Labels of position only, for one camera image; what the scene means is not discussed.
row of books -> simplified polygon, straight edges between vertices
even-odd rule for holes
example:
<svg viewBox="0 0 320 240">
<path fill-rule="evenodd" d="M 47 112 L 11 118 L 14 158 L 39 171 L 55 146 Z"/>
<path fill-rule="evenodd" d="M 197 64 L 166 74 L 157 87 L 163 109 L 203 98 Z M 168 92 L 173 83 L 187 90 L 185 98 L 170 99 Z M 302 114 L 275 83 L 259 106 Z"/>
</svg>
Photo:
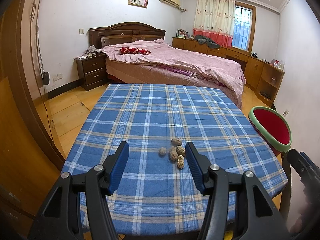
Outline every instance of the row of books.
<svg viewBox="0 0 320 240">
<path fill-rule="evenodd" d="M 181 29 L 177 30 L 177 37 L 179 36 L 184 36 L 186 39 L 190 39 L 189 33 Z"/>
</svg>

red pillow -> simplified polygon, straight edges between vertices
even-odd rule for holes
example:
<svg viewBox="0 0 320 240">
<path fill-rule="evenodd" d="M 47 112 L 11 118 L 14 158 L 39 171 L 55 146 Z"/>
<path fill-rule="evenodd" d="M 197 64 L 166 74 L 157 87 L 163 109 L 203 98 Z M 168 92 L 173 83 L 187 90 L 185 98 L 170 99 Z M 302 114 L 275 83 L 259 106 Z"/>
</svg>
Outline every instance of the red pillow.
<svg viewBox="0 0 320 240">
<path fill-rule="evenodd" d="M 129 47 L 122 47 L 119 49 L 120 55 L 123 54 L 143 54 L 143 55 L 150 55 L 151 52 L 147 49 L 136 49 L 136 48 L 129 48 Z"/>
</svg>

green trash can rim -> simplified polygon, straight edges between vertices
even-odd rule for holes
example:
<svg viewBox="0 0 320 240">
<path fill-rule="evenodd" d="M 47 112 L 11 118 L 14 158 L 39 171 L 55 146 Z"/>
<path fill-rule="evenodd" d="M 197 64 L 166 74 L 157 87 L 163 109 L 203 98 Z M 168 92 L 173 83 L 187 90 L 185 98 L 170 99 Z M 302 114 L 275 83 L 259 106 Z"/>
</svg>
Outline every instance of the green trash can rim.
<svg viewBox="0 0 320 240">
<path fill-rule="evenodd" d="M 281 120 L 285 123 L 288 132 L 289 132 L 289 136 L 290 136 L 290 141 L 288 144 L 283 144 L 279 141 L 277 141 L 258 121 L 258 119 L 255 117 L 253 111 L 256 109 L 264 109 L 267 111 L 270 111 L 274 114 L 276 114 L 277 116 L 279 116 L 281 118 Z M 255 127 L 260 131 L 260 133 L 265 137 L 265 139 L 279 152 L 288 152 L 291 146 L 291 142 L 292 142 L 292 134 L 291 134 L 291 130 L 290 127 L 287 123 L 287 121 L 275 110 L 265 107 L 265 106 L 255 106 L 253 107 L 250 112 L 249 112 L 249 119 L 250 121 L 255 125 Z"/>
</svg>

window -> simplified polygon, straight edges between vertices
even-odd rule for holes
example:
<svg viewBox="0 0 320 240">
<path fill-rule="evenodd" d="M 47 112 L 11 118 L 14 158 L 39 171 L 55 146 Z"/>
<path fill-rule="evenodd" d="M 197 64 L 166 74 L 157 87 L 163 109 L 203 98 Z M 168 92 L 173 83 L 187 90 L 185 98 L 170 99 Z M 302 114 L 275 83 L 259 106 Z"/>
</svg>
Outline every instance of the window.
<svg viewBox="0 0 320 240">
<path fill-rule="evenodd" d="M 255 29 L 255 14 L 254 6 L 236 2 L 233 47 L 251 52 Z"/>
</svg>

wooden floor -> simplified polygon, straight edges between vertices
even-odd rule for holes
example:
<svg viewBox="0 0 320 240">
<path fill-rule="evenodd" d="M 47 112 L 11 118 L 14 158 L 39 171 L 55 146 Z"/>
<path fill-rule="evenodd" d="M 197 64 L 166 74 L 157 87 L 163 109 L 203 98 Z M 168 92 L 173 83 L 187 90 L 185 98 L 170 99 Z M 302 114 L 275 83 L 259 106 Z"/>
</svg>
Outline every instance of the wooden floor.
<svg viewBox="0 0 320 240">
<path fill-rule="evenodd" d="M 66 158 L 84 121 L 107 86 L 108 84 L 105 84 L 90 91 L 77 87 L 50 99 L 52 117 Z M 267 105 L 261 102 L 250 88 L 244 86 L 242 112 L 247 118 L 248 113 L 254 106 Z M 273 199 L 278 209 L 280 200 L 281 194 Z"/>
</svg>

